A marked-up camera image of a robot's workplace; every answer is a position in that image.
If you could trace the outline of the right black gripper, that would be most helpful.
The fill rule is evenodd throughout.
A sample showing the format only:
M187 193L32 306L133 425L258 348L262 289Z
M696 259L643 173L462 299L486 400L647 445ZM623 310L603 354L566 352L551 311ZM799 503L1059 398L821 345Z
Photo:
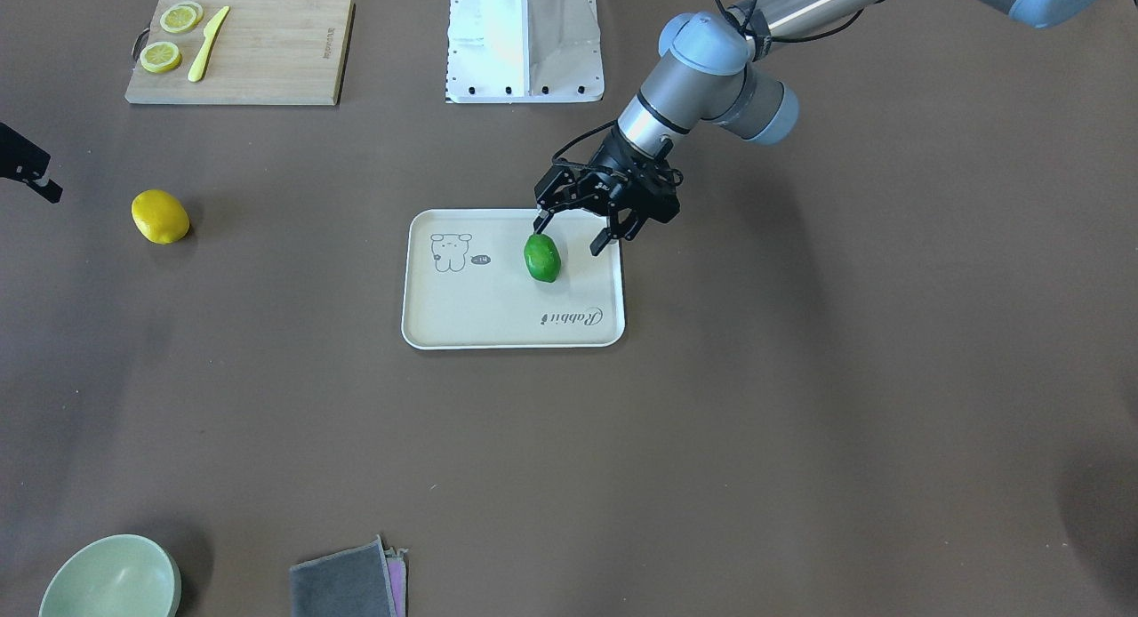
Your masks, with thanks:
M50 204L59 204L61 186L46 176L50 159L52 156L43 148L1 123L1 176L28 186Z

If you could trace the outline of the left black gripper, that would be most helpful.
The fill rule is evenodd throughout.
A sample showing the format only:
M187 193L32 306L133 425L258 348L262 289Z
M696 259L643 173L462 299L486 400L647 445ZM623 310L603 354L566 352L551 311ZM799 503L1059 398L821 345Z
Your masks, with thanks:
M589 162L564 158L569 148L582 140L603 134ZM589 255L597 257L609 244L633 240L648 220L668 223L681 211L677 188L684 176L665 159L671 142L665 140L659 156L643 155L615 125L601 125L569 140L551 158L551 167L535 186L538 216L533 235L543 235L556 213L586 211L607 219L605 228L589 242Z

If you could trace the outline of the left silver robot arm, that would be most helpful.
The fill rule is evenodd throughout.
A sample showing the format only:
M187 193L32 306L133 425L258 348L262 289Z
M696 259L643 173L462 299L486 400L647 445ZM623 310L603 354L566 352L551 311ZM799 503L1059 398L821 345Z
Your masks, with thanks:
M649 220L679 212L679 170L667 155L700 122L751 143L780 142L799 116L797 94L757 69L780 46L828 38L861 10L887 0L743 0L714 11L684 13L659 39L660 58L613 122L589 162L553 156L535 187L541 233L558 212L586 211L607 220L589 250L630 240ZM1077 16L1096 0L976 0L1034 28Z

